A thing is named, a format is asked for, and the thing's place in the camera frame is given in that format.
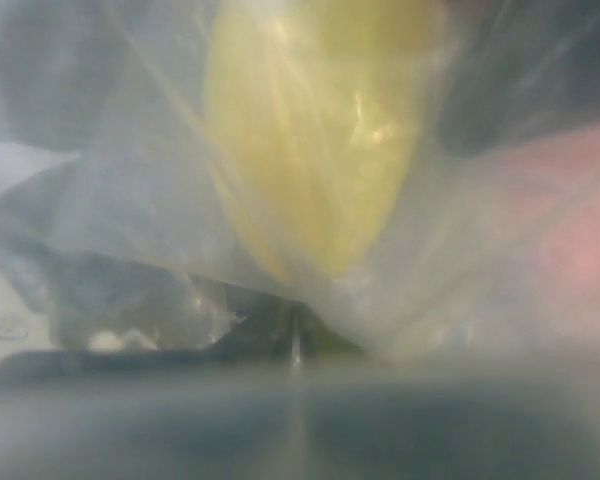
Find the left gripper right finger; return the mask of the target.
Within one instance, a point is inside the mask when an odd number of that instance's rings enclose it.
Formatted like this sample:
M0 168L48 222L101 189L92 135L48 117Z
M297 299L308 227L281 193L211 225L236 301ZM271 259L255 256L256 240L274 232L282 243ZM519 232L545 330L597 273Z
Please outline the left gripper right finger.
M600 345L379 363L294 310L298 479L600 479Z

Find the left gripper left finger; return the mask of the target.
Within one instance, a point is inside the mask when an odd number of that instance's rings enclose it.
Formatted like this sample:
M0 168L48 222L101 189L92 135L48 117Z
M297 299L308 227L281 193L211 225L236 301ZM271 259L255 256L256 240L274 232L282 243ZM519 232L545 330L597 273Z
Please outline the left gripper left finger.
M240 303L210 346L102 331L90 349L0 360L0 479L296 479L293 304Z

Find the blue zip fruit bag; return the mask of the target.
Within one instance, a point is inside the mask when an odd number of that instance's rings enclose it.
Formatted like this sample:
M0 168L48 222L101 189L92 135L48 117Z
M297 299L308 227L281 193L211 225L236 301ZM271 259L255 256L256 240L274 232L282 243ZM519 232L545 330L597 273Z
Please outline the blue zip fruit bag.
M261 267L205 116L224 1L0 2L5 132L54 164L0 189L0 274L50 350L202 349L240 303L306 307L369 358L600 345L600 1L439 1L422 135L376 241Z

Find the yellow fake fruit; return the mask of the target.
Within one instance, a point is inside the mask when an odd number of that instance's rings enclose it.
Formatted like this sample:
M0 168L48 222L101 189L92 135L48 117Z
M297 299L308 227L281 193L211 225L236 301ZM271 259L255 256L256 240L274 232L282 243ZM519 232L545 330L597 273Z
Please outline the yellow fake fruit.
M427 115L439 1L224 1L205 116L243 245L280 280L345 271L382 232Z

